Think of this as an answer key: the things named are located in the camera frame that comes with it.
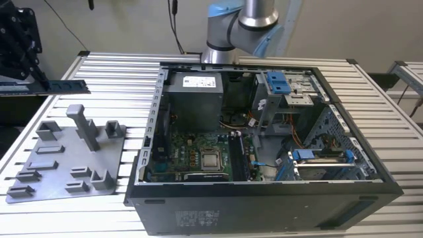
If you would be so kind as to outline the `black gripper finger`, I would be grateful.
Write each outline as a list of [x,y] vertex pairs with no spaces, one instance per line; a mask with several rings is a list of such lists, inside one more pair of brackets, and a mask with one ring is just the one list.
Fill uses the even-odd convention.
[[50,89],[50,81],[46,77],[46,74],[43,70],[39,68],[39,66],[32,67],[32,77],[35,79],[35,85],[40,90],[48,90]]

